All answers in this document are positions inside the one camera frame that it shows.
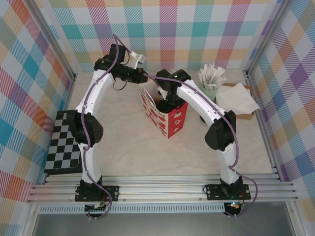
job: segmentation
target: white napkin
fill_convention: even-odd
[[[225,111],[228,112],[232,110],[237,115],[251,114],[253,111],[260,108],[241,83],[228,89],[219,88],[217,92],[217,103]]]

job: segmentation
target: red and white bag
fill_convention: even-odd
[[[156,108],[156,103],[161,101],[163,97],[158,94],[158,88],[154,81],[149,80],[139,84],[139,91],[145,114],[164,136],[170,138],[183,128],[188,107],[187,102],[170,113],[162,113]]]

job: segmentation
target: colorful plaid backdrop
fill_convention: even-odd
[[[66,47],[65,47],[65,45],[64,45],[64,43],[63,43],[63,41],[61,40],[60,35],[58,34],[55,25],[52,23],[50,17],[48,16],[48,13],[47,13],[46,9],[44,8],[44,6],[43,6],[41,0],[34,0],[34,1],[36,2],[37,6],[39,7],[39,9],[40,9],[40,11],[41,11],[43,17],[44,17],[45,20],[46,20],[46,23],[48,24],[48,26],[49,26],[51,32],[53,33],[55,39],[56,39],[57,42],[58,42],[58,44],[59,44],[61,50],[63,51],[65,57],[67,58],[67,60],[68,60],[68,62],[69,62],[69,64],[70,64],[72,70],[73,70],[74,72],[78,72],[78,68],[75,67],[75,65],[74,65],[74,63],[73,63],[73,61],[72,61],[72,58],[71,58],[70,55],[69,55],[69,52],[67,51],[67,49],[66,49]]]
[[[144,68],[199,69],[215,62],[240,68],[270,0],[37,0],[49,1],[83,71],[107,53],[116,34],[147,56]]]
[[[1,0],[0,236],[21,228],[70,83],[22,0]]]
[[[252,80],[285,180],[315,231],[315,2],[295,0]]]
[[[253,49],[253,51],[251,53],[251,56],[250,56],[249,60],[247,61],[247,64],[245,66],[245,70],[248,70],[248,68],[249,68],[253,58],[256,56],[257,50],[261,46],[261,44],[262,44],[262,42],[263,42],[263,40],[264,40],[264,38],[266,36],[266,33],[268,32],[269,27],[271,26],[271,23],[272,23],[274,17],[276,16],[276,14],[277,14],[277,12],[279,10],[279,7],[280,7],[282,1],[283,0],[277,0],[277,3],[275,4],[274,8],[272,9],[272,12],[271,12],[271,14],[270,14],[270,16],[269,16],[269,18],[267,20],[267,23],[266,23],[264,29],[262,30],[262,32],[261,32],[261,34],[260,34],[260,36],[259,36],[259,38],[258,38],[258,40],[257,40],[257,42],[255,44],[255,47],[254,47],[254,49]]]

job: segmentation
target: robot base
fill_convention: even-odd
[[[97,182],[104,189],[106,189],[112,197],[113,202],[118,201],[119,186],[103,186],[102,180]],[[76,202],[108,202],[109,196],[95,184],[86,183],[83,180],[80,181],[80,186],[75,189]]]
[[[249,200],[251,199],[248,184],[243,183],[242,177],[232,184],[225,183],[220,178],[221,184],[208,184],[203,187],[203,192],[209,200]]]

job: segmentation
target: green cup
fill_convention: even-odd
[[[199,84],[199,88],[208,98],[210,98],[211,101],[215,101],[218,89],[207,90],[202,84]]]

